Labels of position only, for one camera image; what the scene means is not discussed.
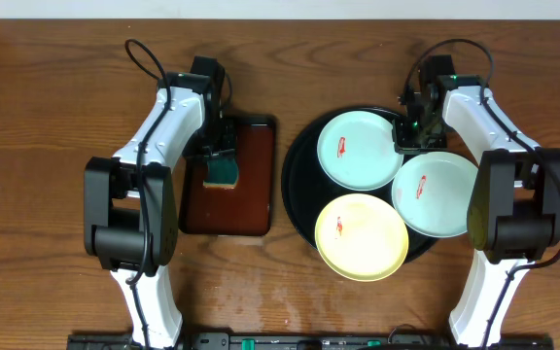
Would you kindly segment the green yellow sponge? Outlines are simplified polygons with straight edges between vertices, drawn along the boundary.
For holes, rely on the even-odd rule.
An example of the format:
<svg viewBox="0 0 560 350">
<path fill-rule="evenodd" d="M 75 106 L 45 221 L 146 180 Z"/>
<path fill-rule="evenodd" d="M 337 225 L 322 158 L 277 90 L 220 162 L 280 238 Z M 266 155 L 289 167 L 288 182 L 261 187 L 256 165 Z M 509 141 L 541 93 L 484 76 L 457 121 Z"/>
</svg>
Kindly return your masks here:
<svg viewBox="0 0 560 350">
<path fill-rule="evenodd" d="M 203 181 L 205 188 L 234 189 L 239 179 L 239 169 L 234 157 L 221 157 L 207 162 Z"/>
</svg>

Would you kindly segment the light green plate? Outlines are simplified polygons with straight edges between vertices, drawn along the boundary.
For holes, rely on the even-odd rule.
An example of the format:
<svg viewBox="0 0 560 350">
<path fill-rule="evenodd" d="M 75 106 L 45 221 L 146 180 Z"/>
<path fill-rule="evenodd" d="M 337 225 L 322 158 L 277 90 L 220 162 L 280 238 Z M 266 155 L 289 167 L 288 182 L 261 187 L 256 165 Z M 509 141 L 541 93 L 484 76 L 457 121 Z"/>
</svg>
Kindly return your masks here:
<svg viewBox="0 0 560 350">
<path fill-rule="evenodd" d="M 392 202 L 405 223 L 434 238 L 467 232 L 477 167 L 464 157 L 430 152 L 408 160 L 392 184 Z"/>
<path fill-rule="evenodd" d="M 390 183 L 403 164 L 395 151 L 393 126 L 367 111 L 350 111 L 332 118 L 317 141 L 317 158 L 340 186 L 353 191 L 373 191 Z"/>
</svg>

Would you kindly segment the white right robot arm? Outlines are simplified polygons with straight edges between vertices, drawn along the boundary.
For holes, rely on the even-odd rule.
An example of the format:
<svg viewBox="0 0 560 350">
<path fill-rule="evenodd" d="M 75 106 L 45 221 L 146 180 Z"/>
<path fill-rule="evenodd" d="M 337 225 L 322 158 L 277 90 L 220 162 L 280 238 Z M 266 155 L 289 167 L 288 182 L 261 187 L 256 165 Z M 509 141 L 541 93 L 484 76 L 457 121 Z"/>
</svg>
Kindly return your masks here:
<svg viewBox="0 0 560 350">
<path fill-rule="evenodd" d="M 423 54 L 411 73 L 419 88 L 399 98 L 405 116 L 393 123 L 400 154 L 434 155 L 456 132 L 478 164 L 467 212 L 474 247 L 471 272 L 449 316 L 455 343 L 468 349 L 499 344 L 500 326 L 523 276 L 560 256 L 560 149 L 522 133 L 494 100 L 489 81 L 456 73 L 450 55 Z"/>
</svg>

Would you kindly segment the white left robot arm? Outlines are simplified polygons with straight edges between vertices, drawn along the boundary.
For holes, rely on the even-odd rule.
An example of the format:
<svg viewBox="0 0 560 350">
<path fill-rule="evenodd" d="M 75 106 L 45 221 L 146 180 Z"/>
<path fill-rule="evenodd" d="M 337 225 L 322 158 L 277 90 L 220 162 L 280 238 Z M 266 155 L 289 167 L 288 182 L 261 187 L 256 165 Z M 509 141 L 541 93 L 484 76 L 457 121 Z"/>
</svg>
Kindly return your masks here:
<svg viewBox="0 0 560 350">
<path fill-rule="evenodd" d="M 172 173 L 179 159 L 207 167 L 206 183 L 236 186 L 236 135 L 223 117 L 226 70 L 198 56 L 186 73 L 161 72 L 156 103 L 135 135 L 84 172 L 84 245 L 121 287 L 144 349 L 176 346 L 183 324 L 169 281 L 178 219 Z"/>
</svg>

